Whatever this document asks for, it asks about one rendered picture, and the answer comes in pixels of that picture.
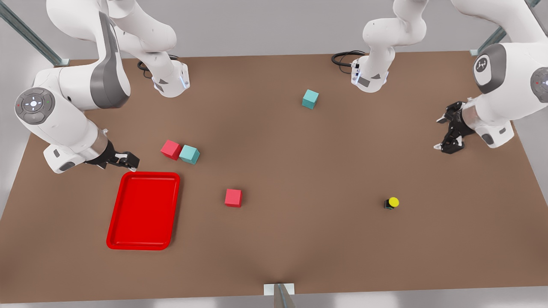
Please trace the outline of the red cube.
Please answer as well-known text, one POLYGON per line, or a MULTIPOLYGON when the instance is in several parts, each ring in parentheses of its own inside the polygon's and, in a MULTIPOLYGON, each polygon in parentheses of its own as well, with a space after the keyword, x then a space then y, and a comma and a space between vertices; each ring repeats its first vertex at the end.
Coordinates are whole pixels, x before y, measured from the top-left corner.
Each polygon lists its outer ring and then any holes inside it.
POLYGON ((178 160, 181 152, 182 146, 172 140, 167 140, 161 148, 161 153, 172 160, 178 160))
POLYGON ((225 195, 225 205, 229 207, 241 207, 241 200, 242 200, 243 193, 241 190, 237 189, 227 189, 226 195, 225 195))

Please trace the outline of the red rectangular tray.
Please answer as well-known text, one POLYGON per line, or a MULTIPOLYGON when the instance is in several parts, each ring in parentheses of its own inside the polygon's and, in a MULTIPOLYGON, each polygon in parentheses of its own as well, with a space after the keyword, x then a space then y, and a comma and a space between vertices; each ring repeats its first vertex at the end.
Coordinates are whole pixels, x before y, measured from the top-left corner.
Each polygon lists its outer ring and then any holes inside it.
POLYGON ((125 173, 108 228, 108 248, 166 249, 172 239, 179 188, 177 173, 125 173))

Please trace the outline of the teal cube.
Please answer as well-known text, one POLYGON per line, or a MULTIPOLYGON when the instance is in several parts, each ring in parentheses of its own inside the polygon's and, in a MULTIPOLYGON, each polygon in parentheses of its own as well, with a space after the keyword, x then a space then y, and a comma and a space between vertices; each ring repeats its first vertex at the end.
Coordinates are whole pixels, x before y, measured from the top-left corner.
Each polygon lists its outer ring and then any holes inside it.
POLYGON ((302 105, 304 107, 312 110, 312 109, 314 109, 314 107, 317 103, 318 97, 319 97, 319 93, 317 93, 313 90, 307 89, 307 91, 305 92, 305 94, 303 96, 302 105))
POLYGON ((179 154, 180 160, 192 165, 195 165, 197 163, 199 156, 199 150, 189 145, 184 145, 179 154))

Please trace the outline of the silver frame post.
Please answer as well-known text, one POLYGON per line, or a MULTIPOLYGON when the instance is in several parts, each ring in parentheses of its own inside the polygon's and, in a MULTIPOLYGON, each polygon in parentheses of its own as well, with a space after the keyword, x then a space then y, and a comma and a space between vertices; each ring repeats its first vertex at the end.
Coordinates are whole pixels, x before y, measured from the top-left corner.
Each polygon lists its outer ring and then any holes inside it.
POLYGON ((54 67, 63 67, 70 64, 69 59, 60 58, 60 56, 36 35, 36 33, 31 30, 3 0, 0 0, 0 18, 35 48, 36 51, 45 57, 54 67))
POLYGON ((292 296, 294 283, 276 283, 263 285, 264 296, 273 296, 274 308, 296 308, 292 296))
MULTIPOLYGON (((542 2, 542 0, 524 0, 527 5, 529 6, 530 11, 532 14, 538 19, 536 12, 534 11, 534 8, 542 2)), ((503 29, 501 26, 499 26, 477 49, 470 50, 471 56, 477 56, 481 51, 485 50, 486 47, 489 47, 492 44, 500 43, 505 37, 507 36, 507 33, 505 29, 503 29)))

